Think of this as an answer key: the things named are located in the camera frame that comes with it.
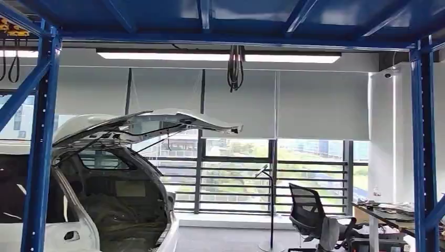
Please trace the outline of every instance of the open trunk lid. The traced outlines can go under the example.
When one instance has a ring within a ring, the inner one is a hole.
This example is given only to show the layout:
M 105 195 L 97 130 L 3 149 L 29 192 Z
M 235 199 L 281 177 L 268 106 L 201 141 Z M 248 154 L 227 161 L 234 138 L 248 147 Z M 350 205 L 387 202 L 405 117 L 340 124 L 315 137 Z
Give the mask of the open trunk lid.
M 53 147 L 78 150 L 90 144 L 89 149 L 112 148 L 190 129 L 237 134 L 242 125 L 181 109 L 144 111 L 116 118 L 88 114 L 64 123 L 55 133 Z

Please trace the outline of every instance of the blue steel column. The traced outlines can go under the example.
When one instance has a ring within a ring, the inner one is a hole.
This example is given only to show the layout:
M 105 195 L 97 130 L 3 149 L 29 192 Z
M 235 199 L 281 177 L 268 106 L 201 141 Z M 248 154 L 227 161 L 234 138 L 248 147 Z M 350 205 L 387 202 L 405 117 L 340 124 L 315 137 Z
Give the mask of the blue steel column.
M 433 54 L 431 36 L 418 41 L 410 51 L 412 133 L 414 146 L 414 195 L 416 251 L 439 251 L 438 226 L 426 228 L 426 217 L 434 209 L 436 200 L 436 158 L 433 99 Z
M 22 252 L 42 252 L 44 248 L 60 50 L 60 37 L 57 31 L 51 28 L 51 36 L 42 37 L 39 41 L 37 65 L 49 60 L 50 67 L 36 90 L 23 218 Z

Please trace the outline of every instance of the grey fabric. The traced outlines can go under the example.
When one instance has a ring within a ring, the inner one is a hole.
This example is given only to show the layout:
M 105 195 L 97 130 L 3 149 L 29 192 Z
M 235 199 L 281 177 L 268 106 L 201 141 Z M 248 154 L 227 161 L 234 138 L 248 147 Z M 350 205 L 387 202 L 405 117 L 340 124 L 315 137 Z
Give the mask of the grey fabric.
M 323 227 L 320 237 L 320 245 L 323 249 L 331 251 L 337 244 L 338 236 L 340 234 L 340 224 L 337 219 L 324 217 Z

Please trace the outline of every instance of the car door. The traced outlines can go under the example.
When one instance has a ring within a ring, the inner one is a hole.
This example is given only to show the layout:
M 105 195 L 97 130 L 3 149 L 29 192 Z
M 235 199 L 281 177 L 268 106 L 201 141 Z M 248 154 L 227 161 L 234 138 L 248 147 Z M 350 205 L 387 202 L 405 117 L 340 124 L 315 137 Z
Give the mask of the car door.
M 20 251 L 27 160 L 28 155 L 0 155 L 0 248 L 4 252 Z M 94 232 L 95 227 L 88 225 L 88 217 L 75 211 L 68 218 L 68 204 L 73 206 L 75 202 L 65 196 L 70 189 L 63 188 L 57 174 L 53 175 L 48 195 L 44 251 L 99 251 L 99 236 Z

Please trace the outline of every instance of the chair backrest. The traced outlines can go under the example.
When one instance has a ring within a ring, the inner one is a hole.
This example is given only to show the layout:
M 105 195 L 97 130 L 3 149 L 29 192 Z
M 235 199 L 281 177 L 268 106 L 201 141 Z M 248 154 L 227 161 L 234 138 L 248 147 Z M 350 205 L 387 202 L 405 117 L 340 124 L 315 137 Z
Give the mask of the chair backrest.
M 292 195 L 290 219 L 303 235 L 319 236 L 326 216 L 317 191 L 289 183 Z

